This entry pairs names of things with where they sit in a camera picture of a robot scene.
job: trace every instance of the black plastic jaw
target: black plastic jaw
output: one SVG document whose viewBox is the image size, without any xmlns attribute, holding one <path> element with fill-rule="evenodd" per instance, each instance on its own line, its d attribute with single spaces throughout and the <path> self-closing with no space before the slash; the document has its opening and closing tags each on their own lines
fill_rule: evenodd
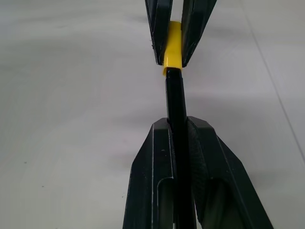
<svg viewBox="0 0 305 229">
<path fill-rule="evenodd" d="M 182 12 L 182 67 L 197 47 L 216 0 L 184 0 Z"/>
<path fill-rule="evenodd" d="M 130 174 L 123 229 L 173 228 L 174 164 L 166 118 L 154 123 Z"/>
<path fill-rule="evenodd" d="M 152 48 L 157 64 L 162 65 L 173 0 L 145 0 L 145 4 L 152 37 Z"/>
<path fill-rule="evenodd" d="M 152 47 L 156 62 L 162 65 L 173 0 L 145 0 Z M 216 0 L 184 0 L 182 12 L 182 66 L 185 67 L 210 18 Z"/>
<path fill-rule="evenodd" d="M 131 169 L 123 229 L 172 229 L 175 158 L 165 118 L 152 128 Z M 188 117 L 192 190 L 202 228 L 273 229 L 243 164 L 206 122 Z"/>
</svg>

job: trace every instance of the clamp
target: clamp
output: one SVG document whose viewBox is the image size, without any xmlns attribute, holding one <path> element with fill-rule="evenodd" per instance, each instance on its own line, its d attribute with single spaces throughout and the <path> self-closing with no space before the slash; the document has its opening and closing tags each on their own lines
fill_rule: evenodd
<svg viewBox="0 0 305 229">
<path fill-rule="evenodd" d="M 145 0 L 167 118 L 155 122 L 131 168 L 123 229 L 273 229 L 242 162 L 203 120 L 186 115 L 181 70 L 216 0 Z"/>
</svg>

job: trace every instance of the yellow tube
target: yellow tube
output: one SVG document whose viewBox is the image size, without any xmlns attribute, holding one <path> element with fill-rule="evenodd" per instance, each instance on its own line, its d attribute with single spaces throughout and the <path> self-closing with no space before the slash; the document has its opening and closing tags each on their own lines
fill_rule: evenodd
<svg viewBox="0 0 305 229">
<path fill-rule="evenodd" d="M 181 23 L 170 21 L 164 53 L 163 75 L 166 75 L 166 68 L 168 67 L 182 70 L 181 45 Z"/>
</svg>

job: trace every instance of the black rod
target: black rod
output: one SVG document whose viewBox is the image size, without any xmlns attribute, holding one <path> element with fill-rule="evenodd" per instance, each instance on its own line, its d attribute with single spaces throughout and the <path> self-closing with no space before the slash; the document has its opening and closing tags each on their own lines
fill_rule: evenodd
<svg viewBox="0 0 305 229">
<path fill-rule="evenodd" d="M 187 116 L 180 69 L 166 69 L 166 101 L 176 164 L 176 228 L 196 229 L 188 152 Z"/>
</svg>

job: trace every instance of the gray floor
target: gray floor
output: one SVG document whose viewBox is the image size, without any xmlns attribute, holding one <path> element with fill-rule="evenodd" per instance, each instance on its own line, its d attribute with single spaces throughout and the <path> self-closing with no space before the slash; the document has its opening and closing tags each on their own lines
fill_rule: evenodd
<svg viewBox="0 0 305 229">
<path fill-rule="evenodd" d="M 183 71 L 188 115 L 241 159 L 275 229 L 305 227 L 304 9 L 218 0 Z M 144 0 L 1 0 L 0 228 L 121 228 L 166 116 L 161 72 Z"/>
</svg>

